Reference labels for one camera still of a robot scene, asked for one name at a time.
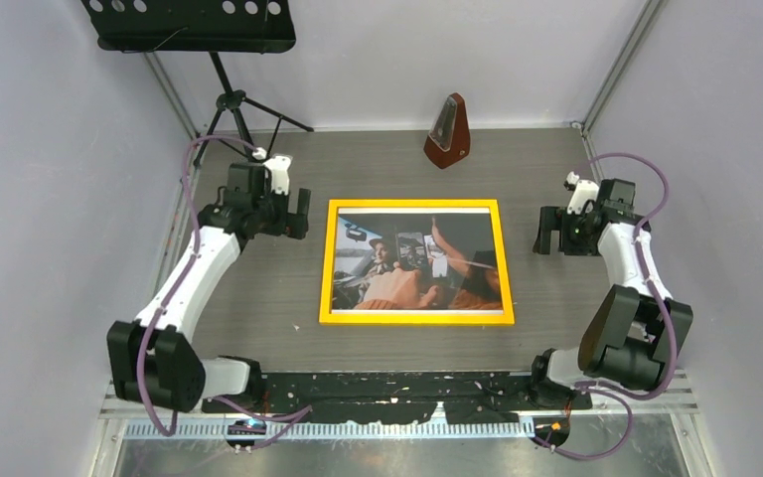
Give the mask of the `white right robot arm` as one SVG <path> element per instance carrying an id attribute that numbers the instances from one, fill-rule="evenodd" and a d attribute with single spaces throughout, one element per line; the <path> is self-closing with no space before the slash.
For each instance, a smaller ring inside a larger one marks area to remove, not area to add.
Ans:
<path id="1" fill-rule="evenodd" d="M 648 398 L 666 387 L 693 311 L 658 276 L 649 221 L 634 210 L 634 183 L 570 173 L 564 186 L 570 200 L 541 208 L 533 251 L 548 254 L 557 235 L 565 255 L 602 257 L 610 288 L 578 346 L 534 358 L 528 398 L 548 408 L 594 386 Z"/>

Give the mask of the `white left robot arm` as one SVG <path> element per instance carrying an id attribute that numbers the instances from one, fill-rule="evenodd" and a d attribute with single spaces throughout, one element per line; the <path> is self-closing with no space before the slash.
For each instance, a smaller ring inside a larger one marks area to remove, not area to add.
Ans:
<path id="1" fill-rule="evenodd" d="M 291 157 L 233 163 L 219 199 L 196 216 L 182 257 L 154 298 L 130 322 L 107 332 L 112 385 L 118 398 L 189 412 L 207 398 L 227 396 L 242 411 L 265 396 L 258 362 L 204 360 L 191 344 L 197 323 L 224 274 L 258 235 L 304 239 L 311 192 L 289 209 Z"/>

